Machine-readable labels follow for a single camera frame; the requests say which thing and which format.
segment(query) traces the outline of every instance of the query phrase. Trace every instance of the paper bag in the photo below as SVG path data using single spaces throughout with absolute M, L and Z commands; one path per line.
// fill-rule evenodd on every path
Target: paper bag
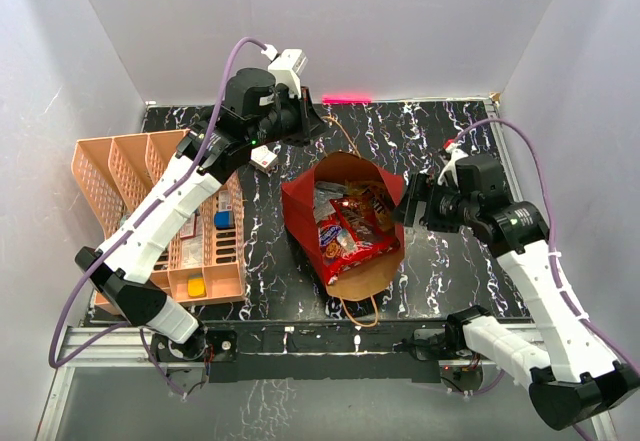
M 384 290 L 404 259 L 404 229 L 396 225 L 400 249 L 383 254 L 338 275 L 329 284 L 330 275 L 322 260 L 318 227 L 313 217 L 313 189 L 316 181 L 344 184 L 345 181 L 381 181 L 397 205 L 402 199 L 404 178 L 391 174 L 355 155 L 336 152 L 328 155 L 298 178 L 282 185 L 284 224 L 300 243 L 327 293 L 347 301 L 361 301 Z

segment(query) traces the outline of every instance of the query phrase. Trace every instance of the marble pattern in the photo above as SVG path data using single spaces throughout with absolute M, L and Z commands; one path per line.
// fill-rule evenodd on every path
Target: marble pattern
M 437 168 L 443 143 L 470 123 L 486 117 L 482 101 L 425 101 L 318 106 L 338 118 L 361 155 L 408 179 Z M 150 108 L 144 131 L 189 127 L 201 108 Z M 192 308 L 202 320 L 322 321 L 343 317 L 339 300 L 326 295 L 313 268 L 284 228 L 281 183 L 290 181 L 329 153 L 353 151 L 334 124 L 304 149 L 275 143 L 280 166 L 270 176 L 249 166 L 239 170 L 245 207 L 247 300 Z M 469 153 L 498 156 L 489 129 L 465 139 Z M 440 235 L 407 229 L 406 258 L 393 283 L 376 297 L 381 319 L 442 318 L 480 304 L 500 317 L 527 316 L 511 281 L 468 229 Z M 354 315 L 370 314 L 370 302 L 349 303 Z

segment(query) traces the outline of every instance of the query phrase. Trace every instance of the yellow block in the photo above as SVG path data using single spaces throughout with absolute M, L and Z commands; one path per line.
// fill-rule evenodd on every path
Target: yellow block
M 205 292 L 204 278 L 201 274 L 193 275 L 187 280 L 187 293 L 190 298 L 201 298 Z

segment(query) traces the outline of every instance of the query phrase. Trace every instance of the gray floor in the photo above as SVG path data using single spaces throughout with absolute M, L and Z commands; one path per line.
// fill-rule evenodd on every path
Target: gray floor
M 580 439 L 547 428 L 506 376 L 468 402 L 440 390 L 403 380 L 263 380 L 207 385 L 182 403 L 152 369 L 77 369 L 57 439 Z

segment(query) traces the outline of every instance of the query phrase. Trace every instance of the white wall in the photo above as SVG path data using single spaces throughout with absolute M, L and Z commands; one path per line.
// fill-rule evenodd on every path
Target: white wall
M 137 129 L 143 103 L 87 0 L 0 0 L 2 439 L 32 439 L 49 340 L 101 230 L 71 176 L 75 140 Z M 70 322 L 86 308 L 80 302 Z
M 550 0 L 90 0 L 145 100 L 211 102 L 254 34 L 309 56 L 316 99 L 502 91 Z M 243 57 L 260 62 L 257 50 Z
M 596 324 L 640 362 L 640 0 L 553 0 L 504 92 L 547 169 L 569 280 Z M 525 195 L 539 200 L 510 137 Z M 613 412 L 638 439 L 640 394 Z

